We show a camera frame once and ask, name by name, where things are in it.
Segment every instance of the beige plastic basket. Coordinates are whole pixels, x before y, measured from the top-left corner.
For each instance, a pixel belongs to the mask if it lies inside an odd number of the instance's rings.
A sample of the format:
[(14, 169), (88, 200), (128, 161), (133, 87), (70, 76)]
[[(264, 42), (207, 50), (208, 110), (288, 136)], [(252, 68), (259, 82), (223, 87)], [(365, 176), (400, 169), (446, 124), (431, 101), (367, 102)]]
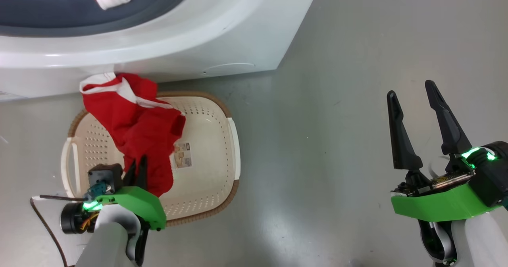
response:
[[(233, 119), (215, 97), (202, 92), (168, 92), (158, 95), (185, 113), (187, 121), (176, 144), (189, 144), (192, 166), (177, 168), (170, 156), (174, 184), (160, 196), (167, 226), (191, 222), (222, 211), (233, 199), (240, 182), (240, 148)], [(87, 172), (97, 164), (120, 163), (118, 151), (106, 129), (83, 110), (74, 119), (62, 150), (62, 181), (69, 197), (80, 197), (88, 188)], [(73, 150), (75, 184), (69, 175)]]

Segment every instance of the sticker label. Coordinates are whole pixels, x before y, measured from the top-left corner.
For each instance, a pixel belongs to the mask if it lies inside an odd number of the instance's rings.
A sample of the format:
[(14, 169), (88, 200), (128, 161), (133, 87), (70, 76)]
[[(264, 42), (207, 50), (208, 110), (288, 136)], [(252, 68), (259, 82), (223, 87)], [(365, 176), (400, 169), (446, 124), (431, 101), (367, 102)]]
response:
[(191, 145), (189, 143), (175, 144), (175, 164), (177, 168), (192, 167)]

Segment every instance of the green led light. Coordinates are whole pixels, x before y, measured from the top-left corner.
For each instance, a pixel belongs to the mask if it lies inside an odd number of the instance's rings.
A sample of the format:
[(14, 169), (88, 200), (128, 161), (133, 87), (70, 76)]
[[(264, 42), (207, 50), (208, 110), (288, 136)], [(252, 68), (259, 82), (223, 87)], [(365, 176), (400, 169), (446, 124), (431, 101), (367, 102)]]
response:
[(466, 153), (464, 153), (462, 156), (465, 159), (467, 159), (473, 152), (478, 151), (478, 150), (479, 150), (479, 147), (473, 148), (473, 149), (467, 151)]
[(94, 202), (84, 202), (83, 203), (83, 209), (85, 211), (99, 211), (102, 209), (102, 204), (98, 203), (97, 201)]

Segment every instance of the black cable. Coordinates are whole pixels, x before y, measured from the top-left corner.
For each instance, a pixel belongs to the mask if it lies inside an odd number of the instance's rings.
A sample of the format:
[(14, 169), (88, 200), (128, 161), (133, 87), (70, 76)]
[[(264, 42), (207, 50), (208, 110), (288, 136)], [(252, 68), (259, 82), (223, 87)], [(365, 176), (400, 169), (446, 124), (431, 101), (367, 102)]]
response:
[(52, 195), (40, 195), (40, 198), (45, 198), (48, 200), (67, 200), (69, 202), (86, 202), (86, 198), (81, 197), (66, 197), (66, 196), (52, 196)]
[[(64, 198), (64, 197), (50, 198), (50, 199), (62, 200), (62, 198)], [(53, 242), (55, 243), (56, 247), (58, 248), (58, 252), (60, 252), (60, 256), (62, 257), (64, 267), (74, 267), (74, 265), (71, 265), (71, 266), (67, 265), (67, 259), (65, 259), (65, 254), (62, 250), (62, 246), (60, 246), (60, 243), (58, 243), (58, 240), (56, 240), (55, 234), (53, 233), (53, 231), (51, 231), (51, 229), (49, 228), (49, 225), (46, 223), (46, 221), (44, 220), (42, 215), (38, 212), (38, 209), (35, 206), (35, 203), (33, 202), (33, 198), (30, 199), (30, 205), (31, 205), (33, 211), (35, 211), (35, 213), (37, 214), (38, 218), (40, 219), (40, 221), (42, 222), (44, 227), (46, 228), (46, 230), (48, 231), (49, 236), (51, 236), (51, 238), (53, 239)]]

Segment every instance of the basket handle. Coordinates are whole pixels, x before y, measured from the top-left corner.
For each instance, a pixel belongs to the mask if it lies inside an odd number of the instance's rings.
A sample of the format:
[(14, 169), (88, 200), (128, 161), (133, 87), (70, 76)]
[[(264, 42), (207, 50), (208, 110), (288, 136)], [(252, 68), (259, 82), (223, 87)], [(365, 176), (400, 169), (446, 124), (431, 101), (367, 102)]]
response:
[(229, 127), (231, 129), (231, 136), (233, 139), (233, 149), (235, 152), (235, 180), (240, 179), (240, 142), (238, 140), (238, 132), (236, 131), (235, 122), (231, 117), (227, 119), (229, 121)]
[[(74, 171), (76, 173), (75, 178), (77, 191), (75, 191), (72, 187), (69, 176), (69, 153), (71, 152), (71, 147), (74, 156)], [(60, 159), (60, 171), (62, 172), (63, 187), (65, 188), (67, 196), (77, 197), (81, 190), (79, 182), (78, 145), (74, 142), (72, 137), (68, 137), (67, 141), (65, 141), (65, 144), (63, 145), (62, 158)]]

